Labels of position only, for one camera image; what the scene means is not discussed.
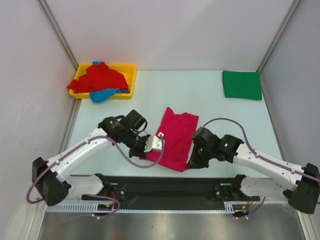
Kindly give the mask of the folded green t shirt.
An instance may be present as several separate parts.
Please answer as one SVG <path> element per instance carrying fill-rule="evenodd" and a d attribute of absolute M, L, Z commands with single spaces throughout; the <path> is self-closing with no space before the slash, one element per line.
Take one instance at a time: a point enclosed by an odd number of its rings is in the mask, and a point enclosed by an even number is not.
<path fill-rule="evenodd" d="M 222 85 L 226 98 L 261 101 L 262 87 L 258 72 L 227 71 L 222 72 Z"/>

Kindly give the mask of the yellow plastic bin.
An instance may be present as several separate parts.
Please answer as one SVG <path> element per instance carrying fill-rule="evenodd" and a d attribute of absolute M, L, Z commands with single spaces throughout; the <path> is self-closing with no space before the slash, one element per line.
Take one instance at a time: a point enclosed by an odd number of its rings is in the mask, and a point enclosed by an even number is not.
<path fill-rule="evenodd" d="M 89 64 L 93 64 L 93 63 L 85 63 L 80 65 L 89 65 Z M 111 69 L 116 70 L 117 72 L 124 75 L 130 90 L 130 93 L 117 93 L 108 99 L 118 99 L 118 100 L 130 99 L 134 92 L 137 66 L 134 64 L 106 64 L 106 65 L 108 65 Z M 74 94 L 73 91 L 69 89 L 69 94 L 77 99 L 91 99 L 89 93 Z"/>

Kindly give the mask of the blue t shirt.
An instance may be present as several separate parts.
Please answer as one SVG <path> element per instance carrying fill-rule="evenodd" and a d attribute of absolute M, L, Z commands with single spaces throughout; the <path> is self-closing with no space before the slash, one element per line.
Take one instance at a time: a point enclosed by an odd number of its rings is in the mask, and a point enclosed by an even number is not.
<path fill-rule="evenodd" d="M 93 103 L 101 103 L 115 94 L 129 94 L 130 88 L 125 76 L 120 72 L 111 69 L 104 62 L 94 61 L 92 63 L 93 73 L 87 73 L 93 77 L 95 91 L 89 93 Z"/>

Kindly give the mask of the magenta t shirt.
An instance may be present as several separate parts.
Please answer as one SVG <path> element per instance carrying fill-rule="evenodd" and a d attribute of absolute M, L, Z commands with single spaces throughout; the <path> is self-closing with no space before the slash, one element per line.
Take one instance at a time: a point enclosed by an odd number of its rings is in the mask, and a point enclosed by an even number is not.
<path fill-rule="evenodd" d="M 167 107 L 157 133 L 163 133 L 164 153 L 159 164 L 177 172 L 187 169 L 192 146 L 192 135 L 198 126 L 199 116 L 190 113 L 176 114 Z"/>

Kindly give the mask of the red t shirt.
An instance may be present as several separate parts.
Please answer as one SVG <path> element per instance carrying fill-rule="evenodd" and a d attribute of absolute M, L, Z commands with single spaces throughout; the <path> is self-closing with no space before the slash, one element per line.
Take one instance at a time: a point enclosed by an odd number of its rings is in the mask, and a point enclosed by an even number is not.
<path fill-rule="evenodd" d="M 99 92 L 108 89 L 129 91 L 130 87 L 125 76 L 111 69 L 107 64 L 82 64 L 78 67 L 76 76 L 67 86 L 74 94 Z"/>

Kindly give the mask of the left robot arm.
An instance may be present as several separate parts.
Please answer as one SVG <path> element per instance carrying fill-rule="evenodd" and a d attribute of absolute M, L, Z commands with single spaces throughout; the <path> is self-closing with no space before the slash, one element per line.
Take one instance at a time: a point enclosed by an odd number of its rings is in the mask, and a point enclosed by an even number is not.
<path fill-rule="evenodd" d="M 129 154 L 123 157 L 132 165 L 132 157 L 146 157 L 152 152 L 163 152 L 162 135 L 141 135 L 147 120 L 136 110 L 126 116 L 110 116 L 103 119 L 82 141 L 58 155 L 44 160 L 38 157 L 32 163 L 32 185 L 26 200 L 30 204 L 45 202 L 47 206 L 58 205 L 66 199 L 105 200 L 111 193 L 108 178 L 100 173 L 89 176 L 73 176 L 72 172 L 94 155 L 111 147 L 124 144 Z"/>

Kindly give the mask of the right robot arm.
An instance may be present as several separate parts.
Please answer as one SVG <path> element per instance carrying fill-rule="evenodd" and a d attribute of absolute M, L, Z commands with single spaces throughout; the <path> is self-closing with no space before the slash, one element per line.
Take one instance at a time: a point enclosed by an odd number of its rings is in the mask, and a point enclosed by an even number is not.
<path fill-rule="evenodd" d="M 237 164 L 255 170 L 266 179 L 242 177 L 240 183 L 230 188 L 231 196 L 242 201 L 247 196 L 286 199 L 288 204 L 305 214 L 315 212 L 320 196 L 320 171 L 317 166 L 306 166 L 263 156 L 249 147 L 247 142 L 226 134 L 219 138 L 205 127 L 192 135 L 193 149 L 188 169 L 209 167 L 209 161 Z"/>

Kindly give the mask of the left corner aluminium post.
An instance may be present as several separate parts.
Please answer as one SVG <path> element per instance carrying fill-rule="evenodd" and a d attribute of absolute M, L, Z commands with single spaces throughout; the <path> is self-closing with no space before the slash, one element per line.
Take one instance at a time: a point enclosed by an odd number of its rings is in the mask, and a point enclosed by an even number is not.
<path fill-rule="evenodd" d="M 41 11 L 43 12 L 46 20 L 48 21 L 49 26 L 51 27 L 54 35 L 58 39 L 63 51 L 65 52 L 67 58 L 69 59 L 71 65 L 75 70 L 78 69 L 78 62 L 73 54 L 73 51 L 60 28 L 58 21 L 56 20 L 54 13 L 52 12 L 48 2 L 46 0 L 36 0 L 37 4 L 39 5 Z"/>

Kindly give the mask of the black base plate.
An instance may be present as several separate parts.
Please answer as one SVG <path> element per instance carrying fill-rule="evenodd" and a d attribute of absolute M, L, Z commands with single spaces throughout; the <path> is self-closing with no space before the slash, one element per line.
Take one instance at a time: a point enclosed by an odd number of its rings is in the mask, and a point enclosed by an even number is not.
<path fill-rule="evenodd" d="M 126 210 L 217 210 L 225 202 L 253 203 L 261 199 L 235 190 L 238 178 L 97 176 L 102 180 L 102 190 L 84 194 L 82 200 L 111 197 Z"/>

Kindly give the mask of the right corner aluminium post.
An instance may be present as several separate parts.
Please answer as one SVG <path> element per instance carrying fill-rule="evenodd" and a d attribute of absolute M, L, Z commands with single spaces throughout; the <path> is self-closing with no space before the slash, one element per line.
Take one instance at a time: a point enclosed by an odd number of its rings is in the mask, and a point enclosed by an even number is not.
<path fill-rule="evenodd" d="M 278 30 L 275 33 L 275 36 L 273 37 L 266 53 L 264 54 L 260 64 L 258 65 L 257 72 L 260 74 L 264 67 L 266 66 L 268 60 L 270 59 L 272 53 L 274 52 L 276 46 L 278 45 L 279 41 L 281 40 L 282 36 L 284 35 L 287 27 L 291 23 L 291 20 L 293 19 L 294 15 L 298 11 L 298 8 L 300 7 L 303 0 L 293 0 L 287 13 L 284 16 L 284 19 L 282 20 Z"/>

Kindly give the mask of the corner aluminium post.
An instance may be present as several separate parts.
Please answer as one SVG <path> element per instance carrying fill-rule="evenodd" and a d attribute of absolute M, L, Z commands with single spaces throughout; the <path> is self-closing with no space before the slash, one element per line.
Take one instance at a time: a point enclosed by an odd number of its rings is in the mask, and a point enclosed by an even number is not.
<path fill-rule="evenodd" d="M 60 28 L 58 21 L 56 20 L 54 13 L 52 12 L 48 2 L 46 0 L 36 0 L 37 4 L 39 5 L 41 11 L 43 12 L 46 20 L 48 21 L 49 26 L 51 27 L 54 35 L 58 39 L 63 51 L 65 52 L 67 58 L 69 59 L 71 65 L 75 70 L 78 69 L 78 62 L 73 54 L 73 51 Z"/>
<path fill-rule="evenodd" d="M 272 53 L 274 52 L 276 46 L 278 45 L 279 41 L 281 40 L 282 36 L 284 35 L 287 27 L 291 23 L 291 20 L 293 19 L 294 15 L 298 11 L 298 8 L 300 7 L 303 0 L 293 0 L 287 13 L 284 16 L 284 19 L 282 20 L 278 30 L 275 33 L 275 36 L 273 37 L 266 53 L 264 54 L 260 64 L 258 65 L 257 72 L 260 74 L 264 67 L 266 66 L 268 60 L 270 59 Z"/>

